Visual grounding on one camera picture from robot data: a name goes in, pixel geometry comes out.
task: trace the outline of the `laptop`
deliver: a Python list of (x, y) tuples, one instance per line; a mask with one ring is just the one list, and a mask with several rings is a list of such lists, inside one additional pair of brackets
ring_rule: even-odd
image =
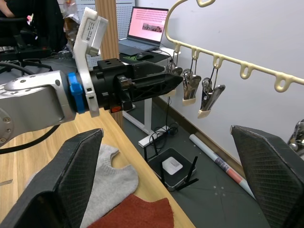
[(127, 39), (118, 42), (119, 53), (129, 56), (159, 48), (168, 9), (133, 7)]

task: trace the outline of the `white wall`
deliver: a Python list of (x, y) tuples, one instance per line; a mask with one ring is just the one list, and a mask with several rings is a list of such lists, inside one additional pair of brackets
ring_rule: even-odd
[[(137, 6), (170, 8), (176, 0), (138, 0)], [(172, 38), (252, 62), (263, 67), (304, 78), (304, 2), (300, 0), (216, 0), (199, 8), (189, 0), (172, 13)], [(163, 37), (162, 43), (173, 45)], [(181, 48), (179, 65), (190, 67), (191, 53)], [(200, 54), (197, 74), (209, 77), (211, 56)], [(247, 80), (239, 75), (240, 66), (224, 61), (218, 84), (226, 90), (210, 115), (197, 119), (201, 87), (194, 105), (182, 106), (182, 86), (172, 98), (172, 107), (218, 145), (239, 160), (232, 124), (260, 129), (287, 141), (297, 121), (304, 118), (304, 86), (291, 84), (288, 91), (274, 90), (275, 77), (253, 71)]]

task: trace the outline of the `red cloth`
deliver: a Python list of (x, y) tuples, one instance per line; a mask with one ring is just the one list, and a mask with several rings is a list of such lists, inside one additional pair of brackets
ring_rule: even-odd
[(167, 198), (150, 203), (131, 194), (88, 228), (174, 228), (173, 212)]

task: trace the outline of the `pink screen display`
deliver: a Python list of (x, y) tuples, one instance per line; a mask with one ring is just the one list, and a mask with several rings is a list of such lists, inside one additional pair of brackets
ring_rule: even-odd
[(129, 35), (161, 41), (168, 12), (155, 9), (133, 9)]

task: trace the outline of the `wooden table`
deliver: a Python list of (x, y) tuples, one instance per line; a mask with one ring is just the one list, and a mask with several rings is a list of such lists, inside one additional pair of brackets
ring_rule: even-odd
[[(63, 142), (94, 128), (103, 128), (102, 143), (119, 148), (120, 153), (113, 159), (114, 167), (121, 168), (132, 164), (137, 170), (139, 185), (135, 195), (150, 202), (168, 198), (174, 214), (175, 228), (194, 227), (112, 116), (103, 109), (100, 109), (100, 116), (96, 118), (91, 118), (89, 112), (77, 115), (74, 121), (62, 124), (50, 137), (36, 146), (0, 155), (0, 222), (22, 194), (30, 176), (53, 159)], [(49, 128), (22, 134), (12, 139), (5, 147), (30, 142), (48, 130)]]

